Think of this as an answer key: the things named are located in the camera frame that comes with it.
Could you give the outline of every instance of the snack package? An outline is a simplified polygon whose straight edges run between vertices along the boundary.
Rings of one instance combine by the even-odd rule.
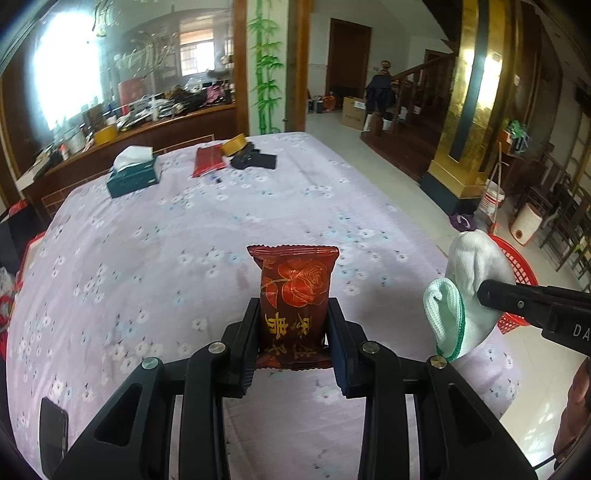
[[[226,164],[222,158],[221,145],[197,149],[193,178],[222,168],[226,168]]]
[[[331,368],[323,346],[336,247],[248,247],[261,267],[258,368]]]

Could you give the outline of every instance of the wooden door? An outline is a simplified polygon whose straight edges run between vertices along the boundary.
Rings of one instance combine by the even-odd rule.
[[[371,28],[365,25],[330,19],[329,61],[326,93],[350,90],[363,98],[367,82]]]

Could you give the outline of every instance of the plastic bag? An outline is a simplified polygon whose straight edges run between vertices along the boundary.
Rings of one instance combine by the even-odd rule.
[[[331,368],[323,345],[336,247],[248,247],[261,267],[258,368]]]
[[[193,178],[205,175],[211,171],[221,170],[222,168],[226,168],[226,164],[222,158],[221,145],[197,149]]]

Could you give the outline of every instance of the black phone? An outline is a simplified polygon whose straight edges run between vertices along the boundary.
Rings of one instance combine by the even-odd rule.
[[[47,397],[41,399],[39,449],[41,470],[51,479],[68,451],[68,414]]]

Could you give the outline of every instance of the gold pillar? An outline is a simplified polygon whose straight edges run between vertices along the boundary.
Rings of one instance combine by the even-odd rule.
[[[461,157],[456,160],[450,156],[450,150],[458,133],[460,117],[466,103],[477,37],[482,34],[479,32],[478,8],[482,0],[463,2],[462,36],[450,106],[435,158],[427,175],[431,177],[428,180],[431,184],[434,181],[440,183],[458,200],[479,197],[495,164],[494,161],[486,163],[485,156],[491,152],[490,143],[496,142],[511,91],[509,82],[501,82],[501,78],[508,79],[510,76],[512,84],[514,50],[517,47],[517,18],[512,8],[514,1],[488,0],[488,42],[482,83],[467,141]],[[433,198],[428,187],[423,189]]]

